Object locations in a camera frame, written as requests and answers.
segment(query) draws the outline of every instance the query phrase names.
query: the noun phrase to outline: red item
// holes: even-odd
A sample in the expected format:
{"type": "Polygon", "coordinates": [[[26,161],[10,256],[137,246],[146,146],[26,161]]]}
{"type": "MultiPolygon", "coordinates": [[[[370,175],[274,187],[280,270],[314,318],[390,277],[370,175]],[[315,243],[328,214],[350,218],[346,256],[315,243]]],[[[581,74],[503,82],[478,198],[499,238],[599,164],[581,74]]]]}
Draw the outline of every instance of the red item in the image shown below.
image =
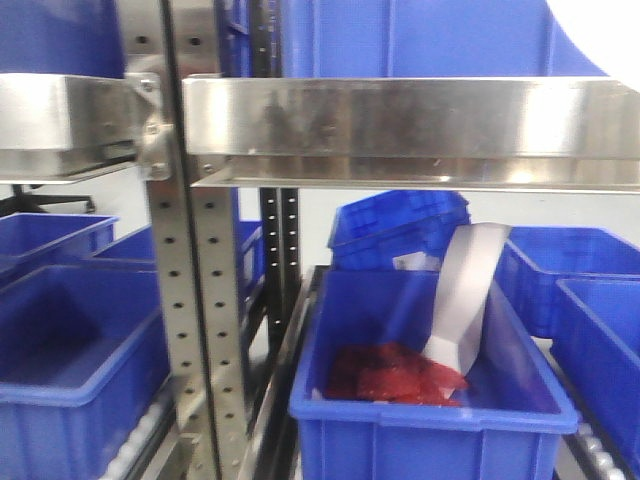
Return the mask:
{"type": "Polygon", "coordinates": [[[365,368],[358,375],[357,396],[364,400],[393,400],[403,395],[418,395],[420,385],[415,374],[401,367],[365,368]]]}
{"type": "Polygon", "coordinates": [[[440,388],[464,389],[467,381],[455,370],[433,362],[397,342],[350,345],[336,355],[324,396],[418,405],[460,406],[440,388]]]}

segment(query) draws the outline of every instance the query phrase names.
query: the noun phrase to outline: plastic storage bin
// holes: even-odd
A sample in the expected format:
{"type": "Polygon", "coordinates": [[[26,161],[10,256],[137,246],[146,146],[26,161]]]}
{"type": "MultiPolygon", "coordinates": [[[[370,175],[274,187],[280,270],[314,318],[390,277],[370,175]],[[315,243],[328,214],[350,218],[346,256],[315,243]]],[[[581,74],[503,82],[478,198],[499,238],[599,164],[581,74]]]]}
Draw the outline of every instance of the plastic storage bin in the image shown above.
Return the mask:
{"type": "Polygon", "coordinates": [[[551,353],[640,478],[640,283],[558,284],[551,353]]]}
{"type": "Polygon", "coordinates": [[[232,0],[227,6],[233,77],[250,77],[253,72],[248,3],[248,0],[232,0]]]}
{"type": "Polygon", "coordinates": [[[529,330],[553,338],[560,278],[640,279],[640,250],[611,233],[580,227],[515,227],[496,278],[529,330]]]}
{"type": "Polygon", "coordinates": [[[123,78],[114,0],[2,0],[0,73],[123,78]]]}
{"type": "Polygon", "coordinates": [[[155,276],[47,267],[0,304],[0,478],[98,478],[169,372],[155,276]]]}
{"type": "Polygon", "coordinates": [[[447,191],[385,192],[338,209],[329,240],[340,270],[437,270],[468,202],[447,191]]]}
{"type": "Polygon", "coordinates": [[[281,13],[287,77],[590,75],[595,68],[571,42],[550,38],[555,21],[545,0],[283,0],[281,13]]]}
{"type": "Polygon", "coordinates": [[[84,258],[113,241],[116,217],[18,213],[0,218],[5,283],[39,267],[84,258]]]}
{"type": "Polygon", "coordinates": [[[155,271],[156,255],[151,227],[137,230],[97,251],[90,264],[105,268],[155,271]]]}
{"type": "Polygon", "coordinates": [[[463,407],[317,399],[342,345],[424,346],[437,278],[432,272],[326,274],[290,402],[305,480],[552,477],[560,434],[575,431],[577,414],[495,284],[481,353],[467,377],[471,387],[458,397],[463,407]],[[399,313],[402,321],[390,323],[399,313]]]}
{"type": "Polygon", "coordinates": [[[240,222],[245,294],[249,297],[264,276],[264,239],[261,222],[240,222]]]}

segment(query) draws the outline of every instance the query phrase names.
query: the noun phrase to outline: black chair leg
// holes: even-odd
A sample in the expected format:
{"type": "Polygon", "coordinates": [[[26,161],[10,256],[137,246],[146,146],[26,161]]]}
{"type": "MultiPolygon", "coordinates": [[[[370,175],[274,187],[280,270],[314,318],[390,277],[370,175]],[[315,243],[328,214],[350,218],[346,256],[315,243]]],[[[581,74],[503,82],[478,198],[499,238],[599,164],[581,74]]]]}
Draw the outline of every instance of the black chair leg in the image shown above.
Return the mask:
{"type": "Polygon", "coordinates": [[[41,205],[84,202],[85,212],[94,213],[96,205],[88,195],[34,195],[24,193],[22,186],[12,185],[13,197],[0,200],[0,216],[12,213],[47,213],[41,205]]]}

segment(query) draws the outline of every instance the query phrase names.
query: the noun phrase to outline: white scoop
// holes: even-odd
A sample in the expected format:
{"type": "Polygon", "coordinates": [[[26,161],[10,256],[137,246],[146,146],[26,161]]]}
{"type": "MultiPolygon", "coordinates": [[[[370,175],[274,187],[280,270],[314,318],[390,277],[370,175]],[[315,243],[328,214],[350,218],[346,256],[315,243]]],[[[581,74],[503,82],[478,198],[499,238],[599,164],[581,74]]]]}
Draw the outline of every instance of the white scoop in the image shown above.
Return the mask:
{"type": "Polygon", "coordinates": [[[462,225],[449,243],[423,353],[462,375],[478,356],[485,300],[510,231],[497,223],[462,225]]]}

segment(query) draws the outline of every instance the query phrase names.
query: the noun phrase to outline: storage rack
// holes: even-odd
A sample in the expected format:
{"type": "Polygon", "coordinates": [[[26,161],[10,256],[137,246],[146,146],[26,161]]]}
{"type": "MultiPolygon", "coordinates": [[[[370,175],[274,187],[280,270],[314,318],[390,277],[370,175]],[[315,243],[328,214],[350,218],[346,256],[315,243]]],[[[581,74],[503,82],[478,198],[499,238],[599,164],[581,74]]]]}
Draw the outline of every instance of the storage rack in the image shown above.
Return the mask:
{"type": "MultiPolygon", "coordinates": [[[[255,76],[279,76],[271,3],[250,2],[255,76]]],[[[17,170],[2,160],[7,183],[70,183],[134,157],[144,169],[176,420],[143,478],[295,474],[286,404],[321,277],[300,283],[296,188],[639,191],[640,96],[613,80],[223,79],[222,2],[118,6],[127,80],[0,76],[15,113],[2,141],[19,140],[0,148],[28,159],[17,170]],[[35,89],[51,108],[30,108],[35,89]],[[34,135],[43,124],[52,128],[34,135]],[[55,168],[45,151],[58,152],[55,168]],[[257,385],[247,331],[263,302],[248,320],[237,186],[261,188],[267,241],[270,368],[257,385]]]]}

